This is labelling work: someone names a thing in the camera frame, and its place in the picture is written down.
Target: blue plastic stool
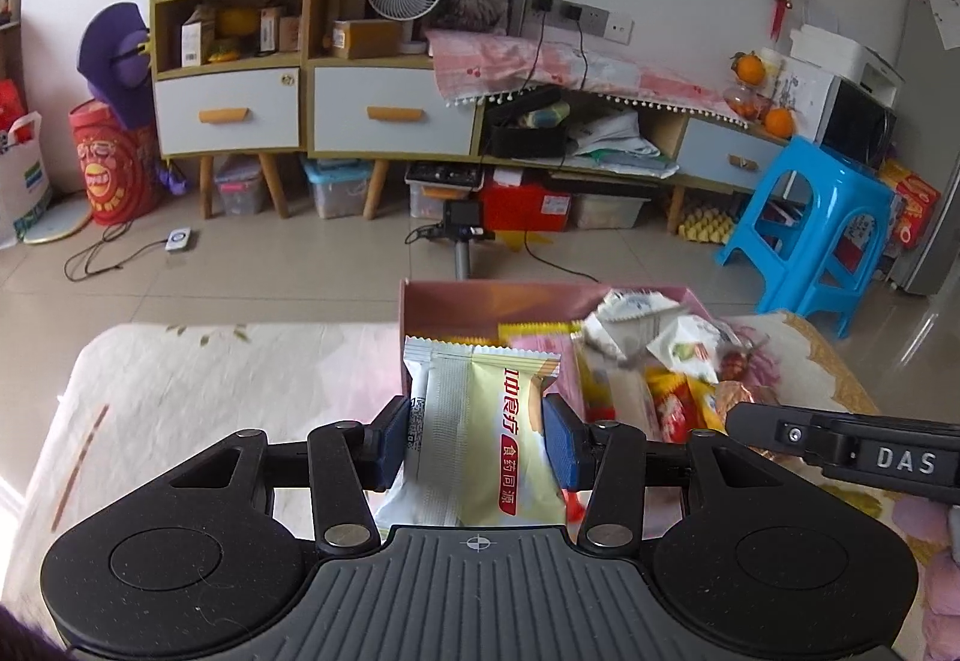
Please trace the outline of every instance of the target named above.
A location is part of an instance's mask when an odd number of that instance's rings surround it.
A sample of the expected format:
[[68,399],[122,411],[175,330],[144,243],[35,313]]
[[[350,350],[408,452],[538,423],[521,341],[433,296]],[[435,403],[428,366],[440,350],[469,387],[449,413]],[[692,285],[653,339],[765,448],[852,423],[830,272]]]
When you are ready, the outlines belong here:
[[[793,171],[805,177],[812,191],[802,217],[790,226],[762,220],[760,215],[779,179]],[[730,242],[717,254],[717,263],[724,265],[735,250],[741,250],[760,270],[765,289],[757,313],[777,308],[801,316],[835,311],[840,314],[837,335],[844,336],[880,260],[892,202],[890,188],[861,173],[856,164],[794,137],[763,176]],[[833,252],[856,215],[870,215],[874,229],[858,268],[851,273]],[[781,243],[779,252],[765,236]],[[823,283],[824,273],[832,276],[836,286]]]

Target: metal rivet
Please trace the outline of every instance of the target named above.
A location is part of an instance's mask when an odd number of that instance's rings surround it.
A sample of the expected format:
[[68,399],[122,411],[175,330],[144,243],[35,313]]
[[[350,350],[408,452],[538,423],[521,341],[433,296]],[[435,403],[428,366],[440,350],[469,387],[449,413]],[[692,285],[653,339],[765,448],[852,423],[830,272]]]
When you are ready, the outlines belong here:
[[355,548],[370,539],[370,530],[357,522],[341,522],[328,528],[323,539],[335,548]]
[[598,548],[622,548],[634,541],[634,532],[618,522],[602,522],[587,531],[587,541]]

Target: orange on plate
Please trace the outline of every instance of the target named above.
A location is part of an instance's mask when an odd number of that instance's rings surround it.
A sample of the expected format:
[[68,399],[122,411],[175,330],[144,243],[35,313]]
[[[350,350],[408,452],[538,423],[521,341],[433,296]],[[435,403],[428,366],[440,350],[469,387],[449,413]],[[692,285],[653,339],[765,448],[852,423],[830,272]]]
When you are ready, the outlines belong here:
[[776,136],[778,139],[789,139],[793,136],[797,126],[789,109],[776,108],[767,112],[763,127],[771,136]]

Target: white drawer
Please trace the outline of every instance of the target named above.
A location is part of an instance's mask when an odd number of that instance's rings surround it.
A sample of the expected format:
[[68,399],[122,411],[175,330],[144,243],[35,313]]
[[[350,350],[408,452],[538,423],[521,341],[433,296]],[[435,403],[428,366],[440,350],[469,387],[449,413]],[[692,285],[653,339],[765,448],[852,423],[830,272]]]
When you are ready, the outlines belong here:
[[[473,106],[449,106],[432,70],[314,68],[317,152],[469,155]],[[406,109],[410,121],[371,119],[368,110]]]
[[[157,82],[160,150],[164,155],[182,155],[296,149],[298,84],[298,68],[238,70]],[[240,111],[218,116],[221,110]]]
[[684,174],[753,191],[781,151],[775,142],[690,119],[677,163]]

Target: power outlet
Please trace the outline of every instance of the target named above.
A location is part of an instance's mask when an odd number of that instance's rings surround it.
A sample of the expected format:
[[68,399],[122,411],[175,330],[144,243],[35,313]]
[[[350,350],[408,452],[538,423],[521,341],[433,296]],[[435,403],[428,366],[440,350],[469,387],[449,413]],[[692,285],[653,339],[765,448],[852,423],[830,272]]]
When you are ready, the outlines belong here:
[[595,8],[594,6],[584,6],[582,3],[571,3],[570,1],[561,0],[530,0],[529,17],[527,17],[527,19],[539,22],[541,19],[541,11],[539,9],[546,5],[546,1],[549,1],[550,4],[550,11],[544,15],[546,25],[559,27],[562,30],[571,30],[576,33],[577,23],[573,22],[573,20],[568,20],[563,15],[563,10],[568,6],[572,6],[580,9],[580,30],[584,31],[584,36],[599,36],[603,38],[607,30],[607,20],[610,12]]
[[634,33],[634,21],[626,14],[611,14],[607,17],[607,28],[603,37],[618,44],[630,44],[630,36]]

